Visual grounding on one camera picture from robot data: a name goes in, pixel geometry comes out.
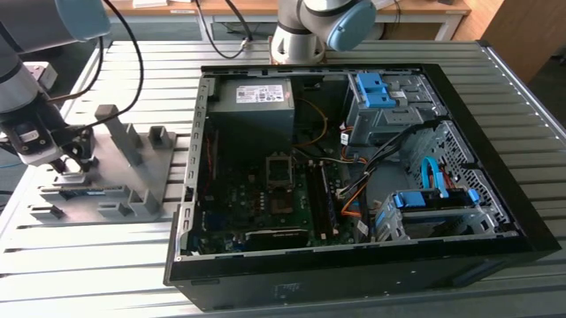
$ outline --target blue plastic clip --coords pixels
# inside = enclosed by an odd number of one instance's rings
[[[442,175],[439,164],[430,156],[425,157],[421,163],[421,178],[423,179],[423,188],[426,189],[431,187],[431,183],[429,182],[429,166],[433,169],[434,187],[441,191],[441,197],[449,197],[449,191],[446,190],[445,185],[445,176]]]
[[[367,108],[393,108],[397,101],[390,98],[387,84],[378,73],[359,73],[358,86],[366,98]]]
[[[402,198],[403,207],[425,207],[426,206],[423,194],[419,191],[399,192],[397,196]]]
[[[395,206],[397,206],[397,208],[398,208],[398,209],[399,209],[401,207],[405,207],[405,203],[403,203],[403,200],[401,199],[401,196],[394,195],[394,196],[393,196],[393,199],[394,199],[394,201],[395,201]]]
[[[477,190],[475,189],[469,189],[467,195],[470,196],[470,199],[474,202],[474,204],[479,204],[481,197],[479,197],[479,194],[478,194]]]
[[[382,210],[382,213],[378,216],[378,219],[375,220],[375,228],[378,227],[379,223],[383,221],[386,217],[386,211]]]

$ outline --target white label sticker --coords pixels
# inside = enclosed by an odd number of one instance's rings
[[[391,91],[389,94],[393,98],[407,98],[403,91]]]
[[[350,135],[347,134],[347,133],[342,133],[341,135],[339,135],[339,142],[341,142],[341,144],[343,144],[345,146],[347,146],[347,142],[349,142],[349,140],[350,140]]]
[[[363,235],[369,236],[369,226],[362,222],[362,220],[358,220],[358,230],[361,230]]]
[[[283,85],[239,86],[236,103],[272,103],[283,101]]]
[[[176,14],[180,14],[180,15],[186,15],[186,14],[192,14],[192,13],[195,13],[195,10],[171,10],[171,13],[176,13]]]

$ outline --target power supply label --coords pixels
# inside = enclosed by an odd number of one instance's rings
[[[236,103],[272,103],[283,101],[283,85],[239,86]]]

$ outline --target black computer chassis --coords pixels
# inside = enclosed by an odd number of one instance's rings
[[[317,74],[322,69],[343,72],[378,68],[421,69],[427,76],[522,235],[497,240],[438,240],[405,246],[174,262],[179,218],[175,213],[164,284],[175,286],[203,311],[459,288],[561,249],[438,65],[206,66],[203,73],[240,78],[251,70],[267,75],[296,69]]]

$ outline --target ram slot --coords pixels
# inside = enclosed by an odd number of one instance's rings
[[[309,164],[306,177],[315,235],[326,240],[337,234],[337,215],[323,166]]]

